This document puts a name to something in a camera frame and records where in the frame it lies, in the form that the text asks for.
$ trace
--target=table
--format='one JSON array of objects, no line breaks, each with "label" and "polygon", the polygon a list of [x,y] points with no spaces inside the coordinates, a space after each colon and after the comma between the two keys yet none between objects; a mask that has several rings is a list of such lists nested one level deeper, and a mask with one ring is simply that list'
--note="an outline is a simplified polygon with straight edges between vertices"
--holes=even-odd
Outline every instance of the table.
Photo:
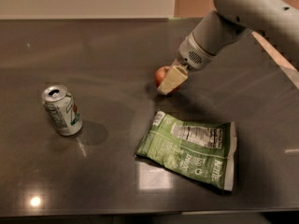
[{"label": "table", "polygon": [[[298,210],[299,92],[252,35],[157,93],[155,70],[199,21],[0,21],[0,217]],[[78,134],[51,127],[41,93],[54,83],[74,94]],[[232,193],[135,156],[158,109],[235,121]]]}]

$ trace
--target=soda can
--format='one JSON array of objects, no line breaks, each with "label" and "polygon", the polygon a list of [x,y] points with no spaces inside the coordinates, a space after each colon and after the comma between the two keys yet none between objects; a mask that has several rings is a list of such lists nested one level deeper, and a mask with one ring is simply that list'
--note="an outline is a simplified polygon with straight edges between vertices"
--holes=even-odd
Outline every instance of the soda can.
[{"label": "soda can", "polygon": [[75,105],[73,95],[66,86],[50,86],[43,91],[41,97],[42,104],[59,134],[72,135],[82,128],[82,118]]}]

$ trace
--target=green chip bag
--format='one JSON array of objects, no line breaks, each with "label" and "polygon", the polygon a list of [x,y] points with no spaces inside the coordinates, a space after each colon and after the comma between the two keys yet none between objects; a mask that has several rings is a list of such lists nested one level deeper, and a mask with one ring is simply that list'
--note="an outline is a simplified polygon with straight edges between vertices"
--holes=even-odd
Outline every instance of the green chip bag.
[{"label": "green chip bag", "polygon": [[181,121],[159,111],[135,154],[219,189],[233,189],[235,123]]}]

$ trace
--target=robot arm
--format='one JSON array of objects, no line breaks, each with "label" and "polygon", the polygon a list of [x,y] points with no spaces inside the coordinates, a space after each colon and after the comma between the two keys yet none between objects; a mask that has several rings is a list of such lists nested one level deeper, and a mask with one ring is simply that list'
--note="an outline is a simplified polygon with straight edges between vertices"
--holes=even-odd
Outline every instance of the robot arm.
[{"label": "robot arm", "polygon": [[201,70],[228,45],[255,31],[295,67],[299,66],[299,10],[282,0],[214,0],[210,11],[186,37],[158,88],[168,94],[188,71]]}]

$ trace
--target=red apple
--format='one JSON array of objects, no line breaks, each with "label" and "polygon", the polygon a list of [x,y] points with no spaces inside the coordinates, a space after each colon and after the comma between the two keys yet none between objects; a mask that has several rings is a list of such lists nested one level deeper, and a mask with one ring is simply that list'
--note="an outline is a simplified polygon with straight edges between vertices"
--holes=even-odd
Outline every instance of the red apple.
[{"label": "red apple", "polygon": [[[166,76],[166,73],[168,72],[168,70],[170,69],[170,65],[165,65],[160,67],[156,73],[155,73],[155,85],[158,88],[161,84],[161,82],[163,81],[163,79]],[[171,92],[173,91],[177,91],[179,89],[179,86],[176,87],[175,89],[173,89]]]}]

